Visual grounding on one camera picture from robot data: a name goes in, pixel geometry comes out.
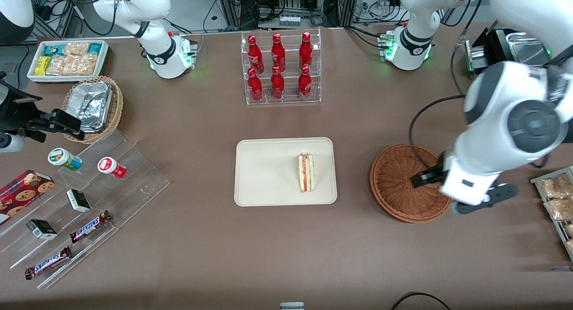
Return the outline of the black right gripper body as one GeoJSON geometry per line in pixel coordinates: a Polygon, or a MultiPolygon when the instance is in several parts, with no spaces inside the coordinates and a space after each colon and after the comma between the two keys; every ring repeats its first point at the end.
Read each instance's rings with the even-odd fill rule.
{"type": "Polygon", "coordinates": [[[0,104],[0,128],[3,132],[13,132],[25,127],[25,125],[41,115],[35,102],[43,100],[15,88],[4,78],[6,73],[0,74],[1,104],[0,104]]]}

